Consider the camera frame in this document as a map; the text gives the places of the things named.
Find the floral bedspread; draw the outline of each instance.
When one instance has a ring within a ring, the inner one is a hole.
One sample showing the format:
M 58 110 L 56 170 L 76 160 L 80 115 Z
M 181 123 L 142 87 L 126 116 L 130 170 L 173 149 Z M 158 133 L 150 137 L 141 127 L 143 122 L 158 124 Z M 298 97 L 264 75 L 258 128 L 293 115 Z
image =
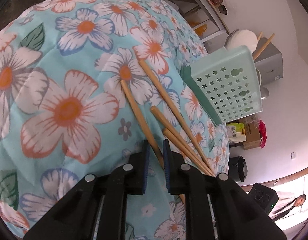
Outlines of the floral bedspread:
M 121 79 L 160 146 L 151 106 L 190 143 L 138 59 L 153 68 L 214 171 L 227 172 L 225 125 L 214 127 L 178 73 L 204 56 L 198 36 L 162 0 L 46 0 L 4 28 L 0 215 L 11 232 L 23 237 L 86 174 L 109 174 L 141 150 L 145 137 Z M 128 196 L 126 221 L 127 239 L 185 239 L 184 206 L 167 192 L 153 153 L 146 194 Z

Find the cardboard box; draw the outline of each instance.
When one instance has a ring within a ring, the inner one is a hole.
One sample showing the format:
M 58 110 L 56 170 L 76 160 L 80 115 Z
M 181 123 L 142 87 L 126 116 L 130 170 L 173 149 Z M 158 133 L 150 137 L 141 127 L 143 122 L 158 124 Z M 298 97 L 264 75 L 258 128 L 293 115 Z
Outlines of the cardboard box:
M 243 142 L 244 150 L 257 148 L 261 144 L 261 135 L 258 127 L 255 127 L 254 122 L 244 123 L 246 141 Z

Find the screw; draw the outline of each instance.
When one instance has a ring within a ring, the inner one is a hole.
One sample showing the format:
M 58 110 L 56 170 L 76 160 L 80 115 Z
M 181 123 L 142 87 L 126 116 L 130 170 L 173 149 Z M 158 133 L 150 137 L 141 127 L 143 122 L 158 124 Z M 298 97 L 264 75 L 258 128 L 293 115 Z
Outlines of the screw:
M 87 182 L 91 182 L 91 181 L 93 181 L 95 179 L 95 176 L 93 175 L 93 174 L 87 174 L 86 176 L 85 176 L 85 180 L 87 181 Z
M 183 171 L 188 171 L 190 168 L 191 168 L 191 166 L 188 165 L 188 164 L 186 164 L 186 163 L 184 163 L 184 164 L 181 165 L 181 169 L 182 169 Z
M 220 173 L 220 174 L 218 175 L 218 178 L 219 178 L 220 180 L 226 181 L 226 180 L 228 180 L 229 176 L 228 176 L 226 173 Z
M 130 171 L 130 170 L 132 170 L 133 169 L 133 165 L 132 164 L 125 164 L 124 166 L 123 166 L 123 170 L 124 171 Z

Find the gray appliance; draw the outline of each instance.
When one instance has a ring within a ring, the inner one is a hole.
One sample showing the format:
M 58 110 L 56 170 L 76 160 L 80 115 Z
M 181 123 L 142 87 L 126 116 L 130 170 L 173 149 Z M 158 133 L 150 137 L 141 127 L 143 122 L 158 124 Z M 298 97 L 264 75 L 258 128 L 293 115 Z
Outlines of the gray appliance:
M 263 46 L 267 38 L 260 39 L 256 51 Z M 270 43 L 255 60 L 255 67 L 260 71 L 262 85 L 266 85 L 283 77 L 282 53 Z

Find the wooden chopstick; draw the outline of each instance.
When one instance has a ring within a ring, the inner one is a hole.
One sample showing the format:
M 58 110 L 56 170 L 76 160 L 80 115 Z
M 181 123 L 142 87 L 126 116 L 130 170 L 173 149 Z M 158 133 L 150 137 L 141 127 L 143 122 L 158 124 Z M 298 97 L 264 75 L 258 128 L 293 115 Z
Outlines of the wooden chopstick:
M 270 44 L 274 36 L 275 36 L 275 33 L 273 33 L 272 36 L 270 36 L 270 38 L 264 43 L 264 45 L 258 51 L 254 53 L 253 60 L 256 60 L 258 56 L 266 49 L 266 47 Z
M 263 36 L 263 32 L 261 32 L 260 35 L 258 35 L 257 41 L 260 41 L 260 39 L 262 38 L 262 36 Z
M 149 144 L 151 145 L 151 147 L 152 147 L 152 149 L 153 149 L 153 151 L 154 151 L 154 153 L 155 153 L 155 155 L 158 159 L 159 164 L 161 165 L 162 169 L 164 170 L 164 162 L 163 162 L 163 156 L 162 156 L 161 150 L 159 149 L 158 144 L 155 141 L 154 136 L 152 135 L 152 132 L 151 132 L 149 126 L 147 125 L 140 108 L 138 107 L 138 105 L 137 105 L 131 91 L 129 90 L 125 80 L 121 80 L 120 83 L 121 83 L 122 89 L 125 93 L 125 96 L 130 103 L 132 111 L 133 111 L 133 113 L 134 113 L 143 133 L 145 134 L 145 137 L 147 138 Z M 179 197 L 182 200 L 183 204 L 185 205 L 185 196 L 179 195 Z
M 211 172 L 204 166 L 204 163 L 199 161 L 195 155 L 188 151 L 185 146 L 170 132 L 169 129 L 164 128 L 163 134 L 168 138 L 181 152 L 183 152 L 204 174 L 215 177 L 214 173 Z
M 196 161 L 200 162 L 204 166 L 204 170 L 208 171 L 207 173 L 209 173 L 207 175 L 213 174 L 211 167 L 209 165 L 207 166 L 204 162 L 202 162 L 196 156 L 196 153 L 193 151 L 193 149 L 188 145 L 188 143 L 184 140 L 184 138 L 176 131 L 176 129 L 171 125 L 171 123 L 166 119 L 166 117 L 160 112 L 160 110 L 156 106 L 152 106 L 150 108 L 150 111 L 156 117 L 156 119 L 159 120 L 169 130 L 169 132 L 171 132 L 173 136 L 186 148 L 187 152 L 189 152 L 190 155 L 192 155 L 193 158 L 196 159 Z M 184 151 L 181 151 L 181 152 L 183 152 L 187 157 L 189 157 L 187 152 L 184 152 Z
M 179 112 L 177 107 L 174 105 L 174 103 L 171 100 L 171 98 L 169 97 L 168 93 L 163 88 L 161 82 L 154 75 L 154 73 L 152 72 L 152 70 L 150 69 L 150 67 L 147 65 L 147 63 L 144 60 L 139 61 L 139 63 L 141 65 L 142 69 L 144 70 L 144 72 L 148 75 L 150 80 L 156 86 L 156 88 L 157 88 L 158 92 L 160 93 L 161 97 L 165 100 L 165 102 L 167 103 L 167 105 L 169 106 L 169 108 L 171 109 L 171 111 L 173 112 L 173 114 L 175 115 L 175 117 L 177 118 L 177 120 L 179 121 L 181 126 L 183 127 L 187 136 L 190 138 L 190 140 L 192 141 L 192 143 L 193 143 L 194 147 L 196 148 L 197 152 L 201 156 L 203 162 L 207 166 L 209 166 L 208 160 L 207 160 L 206 156 L 204 155 L 204 152 L 202 151 L 201 147 L 199 146 L 198 142 L 196 141 L 195 137 L 193 136 L 193 134 L 192 134 L 190 128 L 188 127 L 187 123 L 185 122 L 183 116 L 181 115 L 181 113 Z

